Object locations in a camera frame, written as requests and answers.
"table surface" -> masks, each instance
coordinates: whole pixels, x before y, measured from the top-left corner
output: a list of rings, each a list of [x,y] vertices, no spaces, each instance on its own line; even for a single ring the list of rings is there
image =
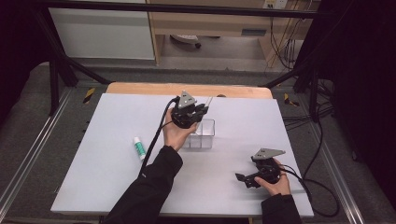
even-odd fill
[[[137,177],[141,166],[134,151],[133,137],[140,136],[143,145],[148,147],[164,107],[174,97],[167,91],[165,95],[134,94],[137,86],[153,85],[180,94],[179,90],[169,88],[175,84],[115,83],[109,86],[108,91],[114,91],[115,86],[135,88],[126,91],[130,94],[102,95],[51,211],[67,215],[105,215],[111,210]],[[192,89],[186,88],[191,86],[179,87],[191,93]],[[230,95],[230,92],[222,89],[220,94]],[[192,95],[199,104],[206,100],[204,96]],[[163,205],[162,216],[260,216],[260,203],[269,197],[268,193],[265,189],[247,189],[234,176],[234,173],[250,175],[257,171],[250,156],[260,147],[286,150],[279,160],[299,174],[277,102],[268,96],[264,98],[267,99],[213,99],[205,115],[206,119],[216,122],[213,147],[179,151],[184,165]],[[159,138],[148,163],[152,163],[162,145],[163,140]],[[294,177],[290,177],[290,187],[300,215],[312,217],[307,196]]]

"clear plastic container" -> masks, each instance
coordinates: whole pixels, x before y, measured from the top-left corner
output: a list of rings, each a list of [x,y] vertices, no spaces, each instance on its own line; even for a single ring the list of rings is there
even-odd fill
[[[215,121],[213,119],[202,119],[197,131],[190,134],[183,148],[212,148],[215,136]]]

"black jacket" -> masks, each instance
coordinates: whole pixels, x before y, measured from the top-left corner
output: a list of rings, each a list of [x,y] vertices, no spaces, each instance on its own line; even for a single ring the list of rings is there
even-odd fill
[[[164,146],[142,176],[124,192],[104,224],[155,223],[182,165],[178,153]],[[301,223],[291,195],[279,194],[262,202],[262,223]]]

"black cord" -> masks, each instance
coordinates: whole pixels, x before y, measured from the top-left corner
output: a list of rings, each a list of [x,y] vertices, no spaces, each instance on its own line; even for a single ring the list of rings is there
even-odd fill
[[[283,57],[286,60],[286,62],[288,63],[289,68],[291,68],[290,64],[294,65],[294,63],[295,63],[294,52],[295,52],[295,43],[296,43],[296,41],[293,38],[294,38],[294,36],[297,33],[294,33],[294,32],[296,32],[296,28],[297,28],[297,26],[300,24],[300,22],[302,20],[303,19],[299,19],[294,24],[293,30],[290,33],[290,38],[288,39],[288,42],[287,42],[285,50],[284,50],[284,54],[283,54],[284,56]]]
[[[330,90],[322,79],[318,86],[320,87],[320,89],[318,89],[318,94],[326,100],[330,101],[331,98],[334,96],[334,85],[332,84],[332,90]]]
[[[163,111],[163,117],[161,118],[160,127],[158,128],[157,132],[156,132],[155,135],[154,135],[154,138],[153,138],[152,141],[151,141],[151,144],[150,144],[149,147],[148,147],[148,151],[147,151],[147,153],[146,153],[146,157],[145,157],[145,159],[143,160],[142,166],[140,167],[139,175],[138,175],[137,177],[139,177],[139,176],[142,175],[144,168],[145,168],[146,165],[148,164],[149,156],[151,155],[151,151],[152,151],[152,149],[154,148],[155,144],[157,143],[158,137],[160,136],[160,132],[161,132],[161,130],[163,129],[163,126],[165,126],[166,124],[169,123],[169,122],[168,122],[168,123],[166,123],[166,124],[163,125],[163,120],[165,119],[165,116],[166,116],[166,113],[168,112],[169,106],[170,106],[172,103],[177,102],[178,99],[179,99],[179,97],[173,98],[171,101],[169,101],[168,105],[166,105],[166,108],[165,108],[165,110]]]
[[[326,102],[326,103],[321,104],[320,106],[318,106],[318,110],[317,110],[317,111],[319,112],[320,107],[323,106],[323,105],[326,105],[327,103],[329,103],[329,102]],[[320,149],[321,149],[321,145],[322,145],[322,143],[323,143],[323,128],[322,128],[322,126],[321,126],[320,119],[318,119],[318,126],[319,126],[319,129],[320,129],[319,145],[318,145],[317,151],[315,152],[314,158],[311,160],[311,162],[309,162],[308,167],[306,168],[306,170],[305,170],[305,172],[304,172],[304,174],[303,174],[303,179],[306,178],[306,175],[308,174],[309,169],[311,168],[311,166],[312,166],[312,164],[314,163],[314,161],[317,159],[318,154],[319,154]]]
[[[167,123],[165,123],[162,127],[161,127],[161,129],[163,128],[163,127],[165,127],[166,125],[168,125],[168,124],[170,124],[170,123],[172,123],[173,121],[171,120],[171,121],[169,121],[169,122],[167,122]]]
[[[299,2],[299,0],[297,0],[296,1],[296,3],[295,3],[295,6],[294,6],[294,8],[296,8],[296,6],[298,5],[298,2]],[[274,31],[273,31],[273,29],[274,29],[274,18],[273,17],[270,17],[270,22],[271,22],[271,25],[270,25],[270,31],[271,31],[271,38],[270,38],[270,40],[271,40],[271,46],[272,46],[272,48],[273,48],[273,50],[274,50],[274,52],[276,53],[276,57],[280,60],[280,62],[283,64],[283,66],[285,66],[285,68],[288,68],[289,69],[289,71],[292,69],[291,67],[290,67],[290,55],[292,54],[293,56],[291,57],[292,58],[292,61],[294,61],[294,48],[295,48],[295,41],[294,41],[294,45],[293,45],[293,47],[292,47],[292,49],[291,49],[291,51],[289,52],[289,56],[287,57],[286,55],[288,54],[288,51],[289,51],[289,47],[290,47],[290,42],[291,42],[291,40],[294,38],[294,36],[295,36],[295,31],[296,31],[296,27],[298,26],[298,24],[302,21],[303,19],[299,19],[295,24],[294,24],[294,27],[293,27],[293,30],[291,31],[291,33],[290,33],[290,38],[289,38],[289,40],[288,40],[288,43],[284,46],[284,47],[281,47],[281,44],[282,43],[279,43],[279,45],[277,44],[277,42],[276,42],[276,39],[275,39],[275,37],[274,37]],[[280,51],[282,51],[282,50],[284,50],[284,59],[286,60],[286,62],[283,62],[283,58],[282,58],[282,56],[281,56],[281,54],[280,54]]]
[[[303,189],[305,190],[306,195],[308,196],[309,202],[311,202],[311,203],[313,202],[313,196],[312,196],[312,193],[311,193],[311,191],[309,190],[308,186],[305,184],[305,182],[314,183],[314,184],[316,184],[316,185],[319,185],[319,186],[323,187],[324,189],[326,189],[327,191],[330,192],[330,194],[332,195],[332,197],[333,197],[334,200],[335,200],[335,206],[336,206],[336,207],[335,207],[335,211],[334,211],[332,214],[325,214],[325,213],[323,213],[323,212],[320,212],[318,209],[314,208],[314,206],[312,206],[312,210],[313,210],[314,212],[318,213],[319,215],[321,215],[321,216],[323,216],[323,217],[336,217],[336,216],[338,215],[338,213],[340,212],[340,207],[341,207],[341,206],[340,206],[340,202],[339,202],[337,196],[334,194],[334,192],[332,192],[331,189],[329,189],[328,187],[326,187],[325,185],[323,185],[322,183],[320,183],[320,182],[318,182],[318,181],[316,181],[316,180],[306,179],[306,178],[300,178],[300,177],[297,175],[297,173],[295,172],[295,170],[294,170],[293,168],[291,168],[290,166],[288,166],[288,165],[281,164],[280,166],[285,166],[285,167],[288,167],[289,169],[291,169],[291,171],[289,171],[289,170],[286,170],[286,169],[283,169],[283,168],[280,168],[280,167],[279,167],[279,170],[281,170],[281,171],[283,171],[283,172],[286,172],[286,173],[288,173],[288,174],[294,175],[294,176],[298,179],[298,181],[300,182],[301,186],[302,186]]]
[[[322,117],[324,117],[324,116],[327,116],[328,114],[332,113],[332,111],[333,111],[332,106],[329,106],[329,107],[327,107],[327,108],[325,108],[325,109],[320,110],[322,106],[324,106],[324,105],[326,105],[326,104],[328,104],[328,103],[329,103],[329,102],[326,102],[326,103],[323,103],[323,104],[321,104],[321,105],[318,106],[317,113],[318,113],[318,115],[319,115],[320,118],[322,118]],[[291,129],[300,127],[301,125],[304,125],[304,124],[306,124],[306,123],[312,121],[312,117],[311,117],[310,115],[307,115],[307,116],[300,116],[300,117],[285,117],[285,118],[283,118],[283,120],[284,120],[285,122],[292,122],[292,123],[290,123],[290,124],[286,124],[285,126],[294,125],[294,124],[297,124],[297,123],[302,122],[302,124],[288,129],[288,131],[289,131],[289,130],[291,130]],[[284,172],[286,172],[286,173],[288,173],[288,174],[294,175],[294,176],[299,180],[299,182],[301,183],[301,185],[303,186],[303,188],[305,189],[305,191],[306,191],[306,193],[307,193],[309,202],[311,202],[311,203],[312,203],[312,194],[311,194],[311,192],[310,192],[308,186],[305,184],[305,182],[314,183],[314,184],[316,184],[316,185],[318,185],[318,186],[320,186],[320,187],[323,187],[323,188],[326,189],[327,191],[329,191],[330,194],[334,197],[334,200],[335,200],[335,204],[336,204],[335,211],[334,211],[332,214],[325,214],[325,213],[323,213],[323,212],[320,212],[318,209],[316,209],[316,208],[314,208],[314,207],[312,207],[312,209],[313,209],[314,212],[316,212],[317,214],[319,214],[319,215],[321,215],[321,216],[323,216],[323,217],[335,217],[335,216],[338,215],[338,213],[339,213],[339,211],[340,211],[340,202],[339,202],[337,196],[335,195],[335,193],[332,192],[332,190],[331,190],[330,188],[326,187],[326,186],[323,185],[322,183],[320,183],[320,182],[318,182],[318,181],[316,181],[316,180],[312,180],[312,179],[306,178],[306,175],[307,175],[308,171],[310,170],[312,164],[314,163],[314,161],[315,161],[316,158],[318,157],[318,154],[319,154],[319,152],[320,152],[320,149],[321,149],[321,146],[322,146],[322,142],[323,142],[323,129],[322,129],[322,126],[321,126],[321,123],[320,123],[320,119],[318,120],[318,126],[319,126],[319,129],[320,129],[320,138],[319,138],[318,148],[317,148],[317,150],[316,150],[316,152],[315,152],[315,155],[314,155],[313,159],[311,160],[311,162],[309,162],[308,167],[306,168],[306,170],[305,170],[303,176],[302,176],[302,177],[297,176],[296,172],[295,172],[291,167],[289,167],[288,165],[282,164],[282,166],[288,167],[288,168],[290,168],[292,171],[288,171],[288,170],[282,169],[282,168],[281,168],[280,170],[282,170],[282,171],[284,171]]]

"right hand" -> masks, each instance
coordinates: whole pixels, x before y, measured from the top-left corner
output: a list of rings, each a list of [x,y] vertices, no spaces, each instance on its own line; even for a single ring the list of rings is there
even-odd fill
[[[181,129],[177,127],[174,122],[171,122],[172,109],[173,108],[170,108],[166,112],[166,125],[163,127],[163,141],[166,146],[172,147],[175,151],[178,151],[183,147],[184,142],[190,133],[194,133],[197,130],[197,123],[193,123],[189,129]]]
[[[279,167],[283,169],[283,166],[280,165],[281,163],[277,159],[274,159],[274,160],[279,165]],[[289,180],[288,180],[288,177],[286,176],[286,172],[284,172],[284,171],[280,171],[279,181],[277,181],[275,184],[270,184],[258,176],[254,177],[254,180],[260,186],[267,189],[268,192],[271,194],[271,196],[277,195],[279,193],[281,195],[290,194]]]

